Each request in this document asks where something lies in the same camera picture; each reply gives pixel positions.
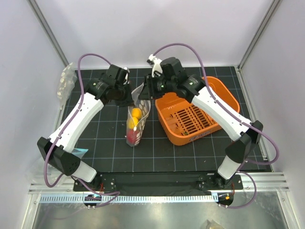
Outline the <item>yellow toy fruit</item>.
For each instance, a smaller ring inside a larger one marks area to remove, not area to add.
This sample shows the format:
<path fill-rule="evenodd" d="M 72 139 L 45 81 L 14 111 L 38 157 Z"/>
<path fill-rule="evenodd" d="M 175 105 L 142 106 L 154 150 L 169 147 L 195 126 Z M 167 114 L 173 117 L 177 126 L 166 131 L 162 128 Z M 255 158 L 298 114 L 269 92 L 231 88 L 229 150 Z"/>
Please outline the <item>yellow toy fruit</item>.
<path fill-rule="evenodd" d="M 141 111 L 140 108 L 133 108 L 131 115 L 132 115 L 132 117 L 136 117 L 137 119 L 141 119 L 142 111 Z"/>
<path fill-rule="evenodd" d="M 128 119 L 127 121 L 127 127 L 129 129 L 134 129 L 135 127 L 137 127 L 139 120 L 137 117 L 132 116 L 131 118 Z"/>

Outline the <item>clear polka dot zip bag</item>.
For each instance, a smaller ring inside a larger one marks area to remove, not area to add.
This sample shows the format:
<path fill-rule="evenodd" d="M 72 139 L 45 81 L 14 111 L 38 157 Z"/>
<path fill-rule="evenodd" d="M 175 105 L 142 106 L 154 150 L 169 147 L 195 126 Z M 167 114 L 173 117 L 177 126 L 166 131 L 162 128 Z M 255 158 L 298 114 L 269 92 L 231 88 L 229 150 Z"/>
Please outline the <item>clear polka dot zip bag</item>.
<path fill-rule="evenodd" d="M 137 127 L 135 127 L 134 129 L 131 129 L 133 131 L 139 131 L 139 133 L 137 135 L 136 142 L 135 142 L 135 144 L 131 144 L 131 143 L 126 141 L 129 146 L 137 146 L 139 144 L 139 142 L 140 142 L 140 140 L 142 138 L 142 134 L 143 134 L 144 128 L 145 128 L 146 120 L 147 120 L 147 118 L 149 116 L 149 113 L 150 113 L 150 110 L 151 110 L 151 101 L 149 101 L 149 100 L 140 100 L 138 98 L 139 94 L 140 94 L 140 91 L 141 91 L 140 86 L 138 86 L 137 88 L 135 88 L 132 91 L 133 105 L 128 106 L 127 121 L 128 121 L 129 118 L 132 117 L 131 113 L 132 113 L 132 109 L 133 108 L 140 108 L 141 111 L 142 111 L 142 117 L 141 117 L 141 119 L 139 119 Z M 126 121 L 126 135 L 127 135 L 128 130 L 130 130 L 127 127 L 127 121 Z"/>

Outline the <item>red toy strawberry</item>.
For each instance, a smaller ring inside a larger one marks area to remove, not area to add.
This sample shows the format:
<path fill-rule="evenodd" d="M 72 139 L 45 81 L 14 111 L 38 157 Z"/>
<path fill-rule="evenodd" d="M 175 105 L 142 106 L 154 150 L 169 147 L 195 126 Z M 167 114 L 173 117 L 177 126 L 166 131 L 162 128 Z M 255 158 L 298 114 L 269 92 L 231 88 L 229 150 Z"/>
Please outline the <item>red toy strawberry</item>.
<path fill-rule="evenodd" d="M 127 142 L 129 142 L 131 144 L 135 144 L 138 133 L 139 133 L 139 131 L 133 131 L 131 129 L 128 130 L 127 135 L 126 135 Z"/>

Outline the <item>orange plastic basket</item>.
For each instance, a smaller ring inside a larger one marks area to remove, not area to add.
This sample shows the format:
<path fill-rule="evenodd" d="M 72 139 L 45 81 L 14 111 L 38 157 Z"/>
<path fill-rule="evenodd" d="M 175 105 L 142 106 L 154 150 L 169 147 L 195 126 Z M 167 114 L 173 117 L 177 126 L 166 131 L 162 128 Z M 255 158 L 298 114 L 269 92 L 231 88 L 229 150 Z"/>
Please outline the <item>orange plastic basket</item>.
<path fill-rule="evenodd" d="M 166 93 L 155 100 L 159 121 L 176 146 L 183 146 L 222 128 L 200 108 L 179 98 L 176 93 Z"/>

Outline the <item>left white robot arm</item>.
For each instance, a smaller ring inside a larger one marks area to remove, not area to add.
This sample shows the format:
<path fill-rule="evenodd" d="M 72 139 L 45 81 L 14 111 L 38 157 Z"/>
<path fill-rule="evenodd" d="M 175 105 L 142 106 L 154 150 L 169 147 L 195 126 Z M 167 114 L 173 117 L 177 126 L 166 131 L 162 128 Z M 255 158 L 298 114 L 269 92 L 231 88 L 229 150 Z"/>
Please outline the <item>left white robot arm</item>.
<path fill-rule="evenodd" d="M 88 82 L 84 94 L 59 128 L 48 138 L 41 137 L 37 142 L 45 161 L 45 170 L 51 165 L 66 176 L 83 180 L 90 191 L 99 189 L 101 179 L 96 176 L 97 171 L 72 151 L 87 125 L 108 102 L 114 101 L 117 106 L 133 103 L 129 73 L 128 68 L 112 64 L 100 78 Z"/>

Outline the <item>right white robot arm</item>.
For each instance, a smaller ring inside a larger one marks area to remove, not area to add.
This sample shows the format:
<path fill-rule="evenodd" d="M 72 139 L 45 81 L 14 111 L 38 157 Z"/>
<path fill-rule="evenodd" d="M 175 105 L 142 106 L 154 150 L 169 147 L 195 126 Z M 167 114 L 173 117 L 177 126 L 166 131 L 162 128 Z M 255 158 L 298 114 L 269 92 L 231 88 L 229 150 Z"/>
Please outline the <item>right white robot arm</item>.
<path fill-rule="evenodd" d="M 258 145 L 263 124 L 239 115 L 216 94 L 206 78 L 188 75 L 177 58 L 161 60 L 151 54 L 147 62 L 152 72 L 145 77 L 139 99 L 159 99 L 166 93 L 175 93 L 206 112 L 231 138 L 232 143 L 225 149 L 226 156 L 214 175 L 216 186 L 227 188 L 245 158 Z"/>

